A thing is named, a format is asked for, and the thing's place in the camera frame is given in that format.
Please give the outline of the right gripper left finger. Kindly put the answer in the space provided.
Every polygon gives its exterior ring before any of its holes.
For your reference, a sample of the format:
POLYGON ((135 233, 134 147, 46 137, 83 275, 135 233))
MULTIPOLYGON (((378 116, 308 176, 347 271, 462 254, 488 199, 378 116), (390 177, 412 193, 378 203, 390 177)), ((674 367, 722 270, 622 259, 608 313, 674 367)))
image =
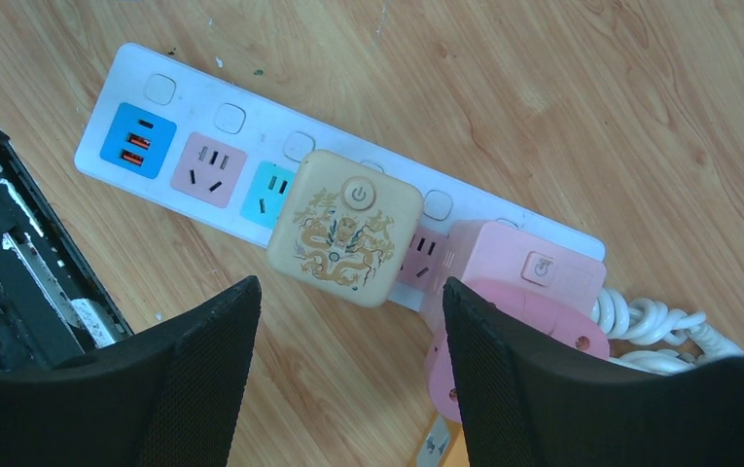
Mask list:
POLYGON ((250 275, 126 340, 0 374, 0 466, 224 466, 261 316, 250 275))

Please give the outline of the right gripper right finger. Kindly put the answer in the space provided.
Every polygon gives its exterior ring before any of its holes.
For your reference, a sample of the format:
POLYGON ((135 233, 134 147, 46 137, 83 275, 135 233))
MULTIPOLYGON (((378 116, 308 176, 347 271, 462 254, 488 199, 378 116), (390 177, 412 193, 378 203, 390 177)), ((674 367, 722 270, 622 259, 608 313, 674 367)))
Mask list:
POLYGON ((473 466, 744 466, 744 356, 670 376, 580 352, 456 278, 443 312, 473 466))

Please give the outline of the white long power strip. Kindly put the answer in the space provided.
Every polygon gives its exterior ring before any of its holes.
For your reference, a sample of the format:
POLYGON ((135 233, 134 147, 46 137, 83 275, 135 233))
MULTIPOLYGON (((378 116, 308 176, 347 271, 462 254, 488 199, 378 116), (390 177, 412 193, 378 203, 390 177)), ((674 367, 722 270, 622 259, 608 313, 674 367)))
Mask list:
POLYGON ((604 243, 251 91, 140 45, 122 45, 75 164, 83 173, 266 246, 302 159, 329 150, 410 183, 421 223, 507 223, 601 260, 604 243))

